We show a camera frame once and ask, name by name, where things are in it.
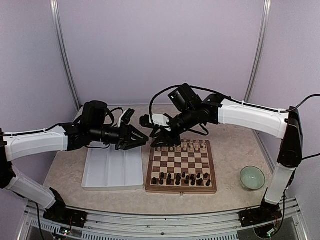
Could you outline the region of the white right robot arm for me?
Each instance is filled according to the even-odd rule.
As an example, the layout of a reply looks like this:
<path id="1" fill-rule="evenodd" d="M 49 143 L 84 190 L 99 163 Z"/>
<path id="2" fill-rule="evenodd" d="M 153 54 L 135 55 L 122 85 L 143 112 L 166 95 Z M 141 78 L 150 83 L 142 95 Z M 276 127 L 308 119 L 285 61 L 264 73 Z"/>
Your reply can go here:
<path id="1" fill-rule="evenodd" d="M 147 122 L 158 128 L 153 147 L 173 147 L 181 143 L 181 134 L 197 125 L 230 125 L 258 131 L 281 140 L 280 150 L 271 183 L 264 195 L 264 204 L 257 208 L 256 218 L 266 222 L 275 212 L 289 182 L 303 157 L 303 133 L 299 111 L 270 108 L 233 99 L 214 90 L 205 99 L 195 93 L 195 86 L 187 83 L 167 88 L 169 99 L 179 111 L 175 117 L 153 113 L 149 106 Z"/>

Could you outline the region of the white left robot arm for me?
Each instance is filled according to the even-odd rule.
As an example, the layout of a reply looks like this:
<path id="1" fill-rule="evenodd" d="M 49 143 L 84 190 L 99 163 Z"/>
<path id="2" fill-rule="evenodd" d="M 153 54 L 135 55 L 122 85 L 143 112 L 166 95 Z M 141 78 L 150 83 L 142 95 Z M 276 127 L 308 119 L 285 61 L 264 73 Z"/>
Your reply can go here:
<path id="1" fill-rule="evenodd" d="M 27 156 L 48 152 L 70 152 L 92 142 L 114 145 L 116 150 L 131 150 L 146 145 L 149 138 L 130 124 L 134 110 L 124 111 L 118 125 L 105 102 L 86 102 L 82 114 L 73 122 L 57 123 L 47 129 L 0 133 L 0 187 L 41 205 L 57 221 L 70 218 L 70 211 L 61 195 L 16 169 L 12 162 Z M 112 121 L 105 123 L 106 117 Z"/>

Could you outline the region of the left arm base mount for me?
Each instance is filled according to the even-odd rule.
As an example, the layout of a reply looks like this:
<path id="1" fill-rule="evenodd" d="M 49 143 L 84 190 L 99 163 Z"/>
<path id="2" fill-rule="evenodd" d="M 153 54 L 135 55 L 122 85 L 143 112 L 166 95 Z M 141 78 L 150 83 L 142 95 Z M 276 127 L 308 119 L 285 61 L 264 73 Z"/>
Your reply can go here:
<path id="1" fill-rule="evenodd" d="M 84 228 L 88 213 L 82 210 L 76 210 L 66 207 L 61 195 L 52 187 L 49 188 L 54 195 L 54 204 L 47 208 L 43 214 L 43 218 L 68 226 Z"/>

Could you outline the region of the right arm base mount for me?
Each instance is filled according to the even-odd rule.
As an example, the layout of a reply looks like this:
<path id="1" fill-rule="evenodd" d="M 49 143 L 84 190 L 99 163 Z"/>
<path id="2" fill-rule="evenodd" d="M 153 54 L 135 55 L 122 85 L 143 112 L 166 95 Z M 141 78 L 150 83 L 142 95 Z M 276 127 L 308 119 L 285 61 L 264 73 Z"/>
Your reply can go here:
<path id="1" fill-rule="evenodd" d="M 273 205 L 263 199 L 259 207 L 242 210 L 238 213 L 238 216 L 240 224 L 244 228 L 275 221 L 276 219 L 279 220 L 283 217 L 283 214 L 278 203 Z"/>

